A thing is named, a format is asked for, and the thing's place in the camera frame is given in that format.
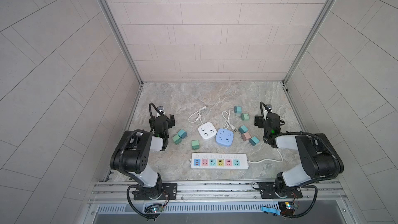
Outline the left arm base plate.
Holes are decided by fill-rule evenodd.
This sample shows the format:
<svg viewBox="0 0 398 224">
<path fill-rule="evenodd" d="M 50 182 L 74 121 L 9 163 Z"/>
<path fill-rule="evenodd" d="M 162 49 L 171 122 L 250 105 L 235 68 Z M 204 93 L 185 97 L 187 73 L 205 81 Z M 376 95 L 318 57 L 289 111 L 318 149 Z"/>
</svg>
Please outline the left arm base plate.
<svg viewBox="0 0 398 224">
<path fill-rule="evenodd" d="M 162 183 L 152 188 L 138 188 L 132 192 L 134 200 L 175 200 L 177 194 L 177 183 Z"/>
</svg>

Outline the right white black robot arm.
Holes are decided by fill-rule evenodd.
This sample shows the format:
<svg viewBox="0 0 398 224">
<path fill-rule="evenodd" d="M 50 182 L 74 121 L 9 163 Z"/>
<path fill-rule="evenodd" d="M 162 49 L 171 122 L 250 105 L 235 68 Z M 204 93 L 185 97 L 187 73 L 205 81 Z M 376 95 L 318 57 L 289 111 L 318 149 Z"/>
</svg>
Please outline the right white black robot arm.
<svg viewBox="0 0 398 224">
<path fill-rule="evenodd" d="M 279 151 L 290 149 L 298 152 L 300 162 L 294 168 L 277 174 L 270 186 L 270 197 L 286 198 L 294 196 L 295 190 L 319 181 L 336 178 L 344 172 L 344 164 L 323 133 L 285 132 L 285 124 L 276 113 L 255 116 L 254 125 L 264 130 L 264 143 Z"/>
</svg>

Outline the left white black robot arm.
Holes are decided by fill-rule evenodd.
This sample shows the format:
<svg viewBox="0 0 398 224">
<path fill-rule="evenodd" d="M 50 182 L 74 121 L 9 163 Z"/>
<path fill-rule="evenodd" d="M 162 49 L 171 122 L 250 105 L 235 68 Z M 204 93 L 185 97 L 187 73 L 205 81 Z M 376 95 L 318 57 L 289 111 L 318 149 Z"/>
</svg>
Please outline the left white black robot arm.
<svg viewBox="0 0 398 224">
<path fill-rule="evenodd" d="M 170 199 L 169 187 L 163 186 L 161 175 L 150 165 L 150 151 L 165 151 L 169 143 L 169 129 L 175 126 L 173 115 L 160 115 L 149 120 L 151 131 L 125 131 L 111 160 L 113 170 L 136 181 L 134 200 Z"/>
</svg>

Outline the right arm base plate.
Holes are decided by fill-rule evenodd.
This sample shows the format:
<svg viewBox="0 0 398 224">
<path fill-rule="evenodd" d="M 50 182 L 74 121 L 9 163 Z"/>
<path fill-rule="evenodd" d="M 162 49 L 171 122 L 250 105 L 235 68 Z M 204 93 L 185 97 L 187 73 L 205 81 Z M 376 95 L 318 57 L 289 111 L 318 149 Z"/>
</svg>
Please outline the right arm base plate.
<svg viewBox="0 0 398 224">
<path fill-rule="evenodd" d="M 259 190 L 262 199 L 303 198 L 300 187 L 288 187 L 284 183 L 259 182 L 255 189 Z"/>
</svg>

